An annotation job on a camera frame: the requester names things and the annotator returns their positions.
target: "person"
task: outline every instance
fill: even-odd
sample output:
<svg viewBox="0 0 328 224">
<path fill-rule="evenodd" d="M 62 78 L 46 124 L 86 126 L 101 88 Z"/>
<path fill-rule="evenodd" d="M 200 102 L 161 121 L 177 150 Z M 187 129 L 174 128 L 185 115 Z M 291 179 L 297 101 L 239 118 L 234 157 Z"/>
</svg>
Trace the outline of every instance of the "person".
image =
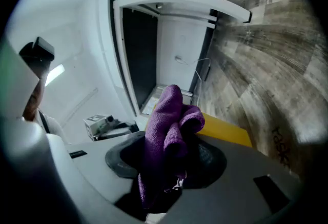
<svg viewBox="0 0 328 224">
<path fill-rule="evenodd" d="M 39 78 L 32 95 L 24 109 L 23 117 L 26 121 L 38 123 L 46 133 L 58 135 L 65 144 L 68 144 L 64 136 L 63 129 L 52 117 L 45 115 L 39 108 L 49 74 L 50 63 L 54 60 L 54 49 L 41 37 L 36 42 L 26 44 L 19 52 L 19 55 L 28 67 Z"/>
</svg>

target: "yellow object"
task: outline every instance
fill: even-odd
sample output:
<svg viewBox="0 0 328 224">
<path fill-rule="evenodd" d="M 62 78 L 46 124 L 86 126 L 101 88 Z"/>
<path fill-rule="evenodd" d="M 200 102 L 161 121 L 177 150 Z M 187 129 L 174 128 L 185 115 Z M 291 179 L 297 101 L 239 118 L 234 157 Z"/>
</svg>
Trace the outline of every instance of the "yellow object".
<svg viewBox="0 0 328 224">
<path fill-rule="evenodd" d="M 239 128 L 205 113 L 202 114 L 205 118 L 205 125 L 198 134 L 219 138 L 246 147 L 252 147 L 250 137 L 245 129 Z"/>
</svg>

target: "wood-look floor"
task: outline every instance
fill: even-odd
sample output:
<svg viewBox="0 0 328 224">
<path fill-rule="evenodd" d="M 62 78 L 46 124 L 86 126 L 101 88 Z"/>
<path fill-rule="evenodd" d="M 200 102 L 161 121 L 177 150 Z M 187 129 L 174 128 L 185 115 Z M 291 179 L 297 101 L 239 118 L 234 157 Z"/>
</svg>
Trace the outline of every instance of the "wood-look floor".
<svg viewBox="0 0 328 224">
<path fill-rule="evenodd" d="M 252 21 L 221 15 L 200 108 L 245 128 L 254 148 L 304 177 L 328 135 L 325 37 L 307 0 L 229 1 Z"/>
</svg>

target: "towel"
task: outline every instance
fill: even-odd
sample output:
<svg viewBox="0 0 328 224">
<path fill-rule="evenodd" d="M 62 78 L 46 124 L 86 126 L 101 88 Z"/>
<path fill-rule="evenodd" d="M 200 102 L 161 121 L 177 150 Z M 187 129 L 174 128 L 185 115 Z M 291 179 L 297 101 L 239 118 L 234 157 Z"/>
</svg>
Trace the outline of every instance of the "towel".
<svg viewBox="0 0 328 224">
<path fill-rule="evenodd" d="M 138 176 L 142 206 L 151 210 L 162 201 L 178 179 L 186 178 L 184 158 L 188 150 L 183 137 L 200 131 L 204 117 L 196 106 L 184 105 L 177 85 L 167 86 L 152 112 L 146 129 L 145 151 Z"/>
</svg>

